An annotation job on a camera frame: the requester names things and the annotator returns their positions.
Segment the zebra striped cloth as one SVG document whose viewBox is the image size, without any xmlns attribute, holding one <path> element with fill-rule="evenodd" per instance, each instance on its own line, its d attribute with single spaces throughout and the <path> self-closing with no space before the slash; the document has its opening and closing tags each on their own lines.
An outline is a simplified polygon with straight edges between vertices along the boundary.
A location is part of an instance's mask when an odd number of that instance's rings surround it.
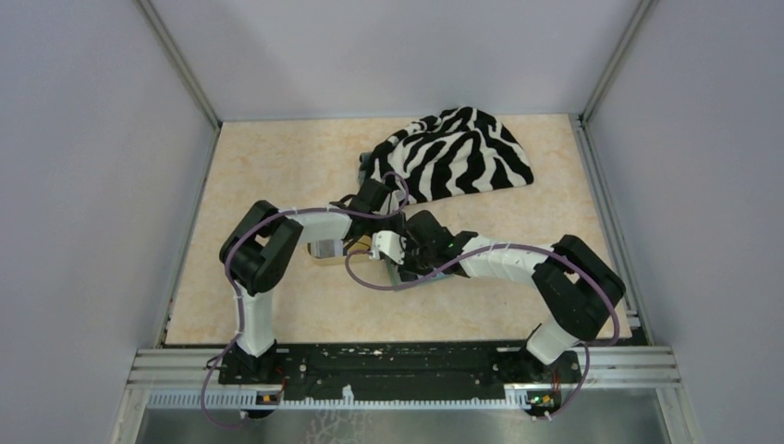
<svg viewBox="0 0 784 444">
<path fill-rule="evenodd" d="M 463 106 L 421 117 L 361 154 L 359 181 L 404 179 L 410 204 L 534 183 L 524 148 L 496 117 Z"/>
</svg>

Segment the silver card stack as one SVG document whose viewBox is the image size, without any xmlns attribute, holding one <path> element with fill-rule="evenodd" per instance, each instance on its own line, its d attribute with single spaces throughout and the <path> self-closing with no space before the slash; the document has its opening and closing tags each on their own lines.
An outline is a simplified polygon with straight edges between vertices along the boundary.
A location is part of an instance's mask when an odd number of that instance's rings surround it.
<svg viewBox="0 0 784 444">
<path fill-rule="evenodd" d="M 319 240 L 309 244 L 310 255 L 317 260 L 339 258 L 345 255 L 342 240 Z"/>
</svg>

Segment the beige oval card tray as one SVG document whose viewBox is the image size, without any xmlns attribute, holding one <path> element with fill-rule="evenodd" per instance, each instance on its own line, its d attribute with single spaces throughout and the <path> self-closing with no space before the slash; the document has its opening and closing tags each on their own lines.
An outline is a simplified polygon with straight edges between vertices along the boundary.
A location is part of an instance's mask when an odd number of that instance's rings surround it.
<svg viewBox="0 0 784 444">
<path fill-rule="evenodd" d="M 350 253 L 352 253 L 353 260 L 369 262 L 371 257 L 366 253 L 361 253 L 367 249 L 366 243 L 357 242 L 349 247 L 349 243 L 342 240 L 320 240 L 306 244 L 308 255 L 319 266 L 343 265 Z"/>
</svg>

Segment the aluminium frame rail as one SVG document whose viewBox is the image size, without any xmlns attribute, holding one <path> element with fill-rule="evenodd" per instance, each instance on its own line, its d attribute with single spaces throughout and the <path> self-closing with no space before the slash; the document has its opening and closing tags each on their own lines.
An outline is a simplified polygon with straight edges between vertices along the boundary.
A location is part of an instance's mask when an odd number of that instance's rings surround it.
<svg viewBox="0 0 784 444">
<path fill-rule="evenodd" d="M 469 385 L 571 388 L 671 388 L 681 384 L 674 353 L 667 347 L 596 347 L 573 349 L 553 364 L 525 358 L 512 345 L 483 343 L 396 343 L 360 345 L 296 344 L 282 347 L 261 369 L 252 371 L 232 354 L 216 349 L 156 349 L 136 353 L 130 385 L 174 387 L 200 385 L 278 384 L 305 387 L 329 380 L 373 380 L 382 377 L 430 377 Z"/>
</svg>

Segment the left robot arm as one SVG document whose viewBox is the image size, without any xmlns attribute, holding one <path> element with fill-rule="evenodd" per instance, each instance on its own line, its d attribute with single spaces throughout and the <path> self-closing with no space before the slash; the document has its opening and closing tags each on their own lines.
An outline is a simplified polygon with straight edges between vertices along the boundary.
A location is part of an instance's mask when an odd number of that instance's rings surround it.
<svg viewBox="0 0 784 444">
<path fill-rule="evenodd" d="M 295 249 L 337 241 L 348 250 L 376 232 L 398 228 L 409 198 L 403 177 L 390 172 L 366 179 L 356 193 L 321 207 L 283 210 L 265 200 L 251 206 L 219 253 L 237 305 L 237 331 L 229 349 L 244 375 L 263 383 L 276 373 L 273 290 Z"/>
</svg>

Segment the light blue card holder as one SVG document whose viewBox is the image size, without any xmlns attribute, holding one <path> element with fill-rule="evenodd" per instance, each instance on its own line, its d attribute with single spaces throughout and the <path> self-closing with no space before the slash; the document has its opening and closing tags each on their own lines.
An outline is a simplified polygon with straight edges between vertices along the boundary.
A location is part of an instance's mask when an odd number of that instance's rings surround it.
<svg viewBox="0 0 784 444">
<path fill-rule="evenodd" d="M 425 277 L 432 271 L 432 268 L 404 266 L 389 261 L 386 262 L 386 269 L 391 285 L 396 288 L 408 285 L 411 282 L 416 282 L 418 285 L 427 285 L 439 280 L 451 278 L 451 275 L 444 272 L 439 272 L 433 277 Z"/>
</svg>

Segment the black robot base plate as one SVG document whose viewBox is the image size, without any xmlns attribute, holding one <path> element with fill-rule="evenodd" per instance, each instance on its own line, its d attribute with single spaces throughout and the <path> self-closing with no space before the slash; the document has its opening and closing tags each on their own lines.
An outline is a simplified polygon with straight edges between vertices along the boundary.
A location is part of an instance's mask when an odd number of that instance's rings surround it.
<svg viewBox="0 0 784 444">
<path fill-rule="evenodd" d="M 217 366 L 223 385 L 283 384 L 283 398 L 335 400 L 351 387 L 361 401 L 499 399 L 508 384 L 563 388 L 582 377 L 578 355 L 543 365 L 525 340 L 391 343 L 278 343 L 254 370 L 229 351 Z"/>
</svg>

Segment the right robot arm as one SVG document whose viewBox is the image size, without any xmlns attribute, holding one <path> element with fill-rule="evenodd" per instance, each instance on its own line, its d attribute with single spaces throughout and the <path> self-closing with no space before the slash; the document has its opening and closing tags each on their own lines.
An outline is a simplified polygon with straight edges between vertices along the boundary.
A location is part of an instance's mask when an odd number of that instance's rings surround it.
<svg viewBox="0 0 784 444">
<path fill-rule="evenodd" d="M 548 246 L 493 240 L 474 231 L 451 233 L 422 211 L 404 225 L 403 265 L 425 278 L 439 274 L 496 278 L 538 290 L 550 316 L 527 338 L 521 371 L 546 380 L 572 346 L 597 341 L 611 324 L 607 344 L 620 337 L 616 307 L 626 293 L 621 278 L 581 238 L 567 234 Z"/>
</svg>

